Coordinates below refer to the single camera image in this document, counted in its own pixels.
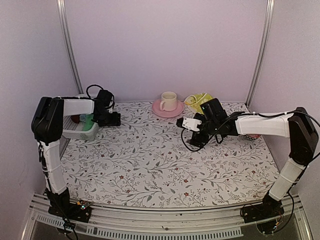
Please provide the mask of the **green microfibre towel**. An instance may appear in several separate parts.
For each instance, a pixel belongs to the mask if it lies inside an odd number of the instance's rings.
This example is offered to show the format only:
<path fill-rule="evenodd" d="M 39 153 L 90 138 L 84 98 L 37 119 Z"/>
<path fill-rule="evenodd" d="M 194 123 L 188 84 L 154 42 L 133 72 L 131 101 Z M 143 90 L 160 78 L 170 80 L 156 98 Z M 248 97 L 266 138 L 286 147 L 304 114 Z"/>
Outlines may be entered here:
<path fill-rule="evenodd" d="M 84 121 L 84 126 L 83 126 L 82 130 L 83 131 L 91 130 L 91 128 L 93 127 L 94 123 L 95 122 L 93 121 L 93 118 L 88 116 Z"/>

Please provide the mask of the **yellow patterned towel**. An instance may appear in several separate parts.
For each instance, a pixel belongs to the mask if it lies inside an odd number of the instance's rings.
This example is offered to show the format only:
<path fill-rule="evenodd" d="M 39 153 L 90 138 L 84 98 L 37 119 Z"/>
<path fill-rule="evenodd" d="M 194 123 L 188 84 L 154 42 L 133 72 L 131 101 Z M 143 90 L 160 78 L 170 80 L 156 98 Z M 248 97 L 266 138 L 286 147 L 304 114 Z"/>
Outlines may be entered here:
<path fill-rule="evenodd" d="M 184 100 L 184 104 L 193 113 L 203 114 L 201 105 L 212 99 L 213 97 L 208 93 L 192 94 Z"/>

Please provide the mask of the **white plastic basket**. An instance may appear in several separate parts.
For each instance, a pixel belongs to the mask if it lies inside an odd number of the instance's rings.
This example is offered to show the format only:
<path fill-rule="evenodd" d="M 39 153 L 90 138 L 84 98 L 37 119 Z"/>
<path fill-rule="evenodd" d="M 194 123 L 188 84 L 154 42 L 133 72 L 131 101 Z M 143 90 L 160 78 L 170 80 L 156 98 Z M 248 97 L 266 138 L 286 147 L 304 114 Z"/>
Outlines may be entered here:
<path fill-rule="evenodd" d="M 71 120 L 73 115 L 90 115 L 94 112 L 94 100 L 84 96 L 62 97 L 63 104 L 63 131 L 67 139 L 93 141 L 98 133 L 99 126 L 94 123 L 91 130 L 83 131 L 84 122 L 79 124 Z"/>

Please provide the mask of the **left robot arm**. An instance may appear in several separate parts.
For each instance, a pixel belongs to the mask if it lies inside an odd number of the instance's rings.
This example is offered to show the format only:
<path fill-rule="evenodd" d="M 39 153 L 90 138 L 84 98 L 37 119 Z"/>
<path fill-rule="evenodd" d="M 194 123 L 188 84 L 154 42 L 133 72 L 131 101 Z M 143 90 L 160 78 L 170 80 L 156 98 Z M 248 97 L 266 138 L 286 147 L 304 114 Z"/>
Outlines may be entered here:
<path fill-rule="evenodd" d="M 114 111 L 115 96 L 101 88 L 96 97 L 48 97 L 40 99 L 31 123 L 31 130 L 38 145 L 39 162 L 46 180 L 48 198 L 55 202 L 55 209 L 63 216 L 74 213 L 69 202 L 70 194 L 63 177 L 60 157 L 60 139 L 66 116 L 93 115 L 92 122 L 99 127 L 120 126 L 121 114 Z"/>

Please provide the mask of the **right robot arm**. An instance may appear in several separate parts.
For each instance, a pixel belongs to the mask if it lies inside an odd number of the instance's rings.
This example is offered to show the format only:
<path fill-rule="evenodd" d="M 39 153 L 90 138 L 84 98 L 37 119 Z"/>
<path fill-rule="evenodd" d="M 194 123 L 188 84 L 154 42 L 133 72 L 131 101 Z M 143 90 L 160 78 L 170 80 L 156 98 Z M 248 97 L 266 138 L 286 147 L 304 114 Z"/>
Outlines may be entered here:
<path fill-rule="evenodd" d="M 281 168 L 279 177 L 259 206 L 262 218 L 278 210 L 278 203 L 298 183 L 311 162 L 320 156 L 320 124 L 305 108 L 274 113 L 234 111 L 227 114 L 218 99 L 201 105 L 202 113 L 182 119 L 182 126 L 193 132 L 191 143 L 199 150 L 211 138 L 220 136 L 262 136 Z"/>

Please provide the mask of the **light blue rolled towel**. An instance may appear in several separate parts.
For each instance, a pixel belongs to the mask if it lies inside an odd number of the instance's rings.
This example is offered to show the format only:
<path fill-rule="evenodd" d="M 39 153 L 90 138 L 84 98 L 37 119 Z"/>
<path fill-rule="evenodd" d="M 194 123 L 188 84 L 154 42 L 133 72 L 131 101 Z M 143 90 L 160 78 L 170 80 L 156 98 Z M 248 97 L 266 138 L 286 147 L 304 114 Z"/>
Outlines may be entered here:
<path fill-rule="evenodd" d="M 81 114 L 80 116 L 79 116 L 79 121 L 80 122 L 86 122 L 86 120 L 87 120 L 87 115 L 86 114 Z"/>

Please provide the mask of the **dark red rolled towel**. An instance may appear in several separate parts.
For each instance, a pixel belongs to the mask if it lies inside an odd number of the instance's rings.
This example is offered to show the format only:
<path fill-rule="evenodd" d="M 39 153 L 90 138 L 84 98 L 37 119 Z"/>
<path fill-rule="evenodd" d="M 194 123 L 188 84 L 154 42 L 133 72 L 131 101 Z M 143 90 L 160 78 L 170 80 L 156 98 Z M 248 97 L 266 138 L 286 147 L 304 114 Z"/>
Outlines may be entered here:
<path fill-rule="evenodd" d="M 80 116 L 79 115 L 72 115 L 70 117 L 70 119 L 75 123 L 75 124 L 79 124 L 80 122 Z"/>

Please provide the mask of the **cream ceramic mug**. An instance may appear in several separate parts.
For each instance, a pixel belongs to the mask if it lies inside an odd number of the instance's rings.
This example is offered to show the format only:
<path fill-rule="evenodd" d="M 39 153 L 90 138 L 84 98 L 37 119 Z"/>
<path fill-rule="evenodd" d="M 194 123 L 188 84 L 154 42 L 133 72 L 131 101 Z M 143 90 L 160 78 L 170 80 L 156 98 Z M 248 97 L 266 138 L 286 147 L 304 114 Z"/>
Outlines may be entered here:
<path fill-rule="evenodd" d="M 166 91 L 161 94 L 159 109 L 161 111 L 171 112 L 177 108 L 177 94 L 175 92 Z"/>

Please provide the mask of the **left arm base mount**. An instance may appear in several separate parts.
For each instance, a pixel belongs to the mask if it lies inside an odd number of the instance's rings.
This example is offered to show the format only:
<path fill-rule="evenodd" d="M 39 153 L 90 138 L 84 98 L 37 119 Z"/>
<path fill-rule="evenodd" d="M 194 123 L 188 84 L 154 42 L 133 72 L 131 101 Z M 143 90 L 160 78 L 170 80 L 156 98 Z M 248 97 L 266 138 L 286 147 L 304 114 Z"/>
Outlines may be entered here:
<path fill-rule="evenodd" d="M 82 223 L 88 223 L 92 214 L 90 206 L 83 207 L 77 203 L 70 203 L 69 201 L 58 201 L 56 199 L 50 200 L 50 207 L 48 212 L 66 220 L 73 220 Z"/>

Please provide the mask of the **front aluminium rail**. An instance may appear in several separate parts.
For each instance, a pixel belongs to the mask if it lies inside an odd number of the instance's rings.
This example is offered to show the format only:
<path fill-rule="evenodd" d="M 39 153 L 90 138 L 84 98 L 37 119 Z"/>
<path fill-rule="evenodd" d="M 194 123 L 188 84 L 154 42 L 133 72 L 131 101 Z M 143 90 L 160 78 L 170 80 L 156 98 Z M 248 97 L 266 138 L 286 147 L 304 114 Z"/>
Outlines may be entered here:
<path fill-rule="evenodd" d="M 35 194 L 24 240 L 313 240 L 299 196 L 282 200 L 284 214 L 246 222 L 245 204 L 196 208 L 139 208 L 93 204 L 88 222 L 65 226 L 49 213 L 49 200 Z"/>

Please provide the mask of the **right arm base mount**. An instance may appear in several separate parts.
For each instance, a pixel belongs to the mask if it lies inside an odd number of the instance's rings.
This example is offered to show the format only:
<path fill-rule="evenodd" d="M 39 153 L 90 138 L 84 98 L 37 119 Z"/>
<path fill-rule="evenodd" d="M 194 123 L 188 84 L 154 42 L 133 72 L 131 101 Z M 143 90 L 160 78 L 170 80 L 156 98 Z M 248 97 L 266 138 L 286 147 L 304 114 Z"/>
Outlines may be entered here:
<path fill-rule="evenodd" d="M 266 195 L 262 203 L 244 206 L 240 210 L 240 216 L 245 223 L 251 223 L 277 217 L 285 213 L 282 202 L 274 200 Z"/>

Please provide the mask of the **left aluminium frame post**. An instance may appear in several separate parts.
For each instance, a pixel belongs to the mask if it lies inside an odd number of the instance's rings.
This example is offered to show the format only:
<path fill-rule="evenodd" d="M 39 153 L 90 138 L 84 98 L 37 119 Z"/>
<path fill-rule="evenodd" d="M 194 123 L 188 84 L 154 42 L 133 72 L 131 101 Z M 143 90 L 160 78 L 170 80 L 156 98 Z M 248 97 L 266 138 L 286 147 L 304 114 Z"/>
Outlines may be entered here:
<path fill-rule="evenodd" d="M 75 54 L 72 46 L 72 40 L 71 40 L 71 35 L 70 35 L 70 30 L 68 25 L 67 11 L 66 11 L 66 5 L 65 5 L 66 1 L 57 0 L 56 3 L 57 3 L 57 10 L 58 10 L 58 16 L 59 16 L 59 21 L 61 25 L 62 35 L 64 38 L 67 57 L 69 60 L 71 72 L 75 82 L 75 87 L 79 94 L 83 94 L 84 90 L 80 80 L 79 71 L 77 68 L 76 58 L 75 58 Z"/>

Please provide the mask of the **aluminium frame post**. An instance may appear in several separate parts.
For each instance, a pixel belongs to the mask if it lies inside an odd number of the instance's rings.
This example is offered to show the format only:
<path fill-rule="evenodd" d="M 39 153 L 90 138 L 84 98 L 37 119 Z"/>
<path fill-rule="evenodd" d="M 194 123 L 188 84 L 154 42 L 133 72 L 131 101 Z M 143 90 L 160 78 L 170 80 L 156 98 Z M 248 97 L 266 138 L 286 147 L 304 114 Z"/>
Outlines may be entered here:
<path fill-rule="evenodd" d="M 58 10 L 58 16 L 59 16 L 59 21 L 61 25 L 62 35 L 64 38 L 67 57 L 69 60 L 71 72 L 75 82 L 75 87 L 79 94 L 83 94 L 84 90 L 80 80 L 79 71 L 77 68 L 76 58 L 75 58 L 75 54 L 72 46 L 72 40 L 71 40 L 71 35 L 70 35 L 70 30 L 68 25 L 67 11 L 66 11 L 66 5 L 65 5 L 66 1 L 57 0 L 56 3 L 57 3 L 57 10 Z"/>
<path fill-rule="evenodd" d="M 258 86 L 259 77 L 260 77 L 262 66 L 263 66 L 264 56 L 267 49 L 268 38 L 269 38 L 271 27 L 272 27 L 274 7 L 275 7 L 275 0 L 268 0 L 266 2 L 266 11 L 265 11 L 264 23 L 262 28 L 261 41 L 259 45 L 259 51 L 258 51 L 249 91 L 245 101 L 245 105 L 247 106 L 248 109 L 250 108 L 253 102 L 254 95 Z"/>

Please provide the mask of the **right aluminium frame post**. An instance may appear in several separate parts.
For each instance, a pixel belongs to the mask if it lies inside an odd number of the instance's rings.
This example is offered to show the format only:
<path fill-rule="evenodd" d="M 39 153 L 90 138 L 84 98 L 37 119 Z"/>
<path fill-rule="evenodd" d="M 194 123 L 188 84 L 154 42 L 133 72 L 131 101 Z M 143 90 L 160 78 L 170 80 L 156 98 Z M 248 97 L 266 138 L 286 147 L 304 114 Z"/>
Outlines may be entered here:
<path fill-rule="evenodd" d="M 263 66 L 264 56 L 267 49 L 268 38 L 269 38 L 271 27 L 272 27 L 274 7 L 275 7 L 275 0 L 268 0 L 266 2 L 266 11 L 265 11 L 264 23 L 262 28 L 261 41 L 259 45 L 259 51 L 258 51 L 249 91 L 245 101 L 245 105 L 247 106 L 248 109 L 250 108 L 253 102 L 254 95 L 258 86 L 259 77 L 260 77 L 262 66 Z"/>

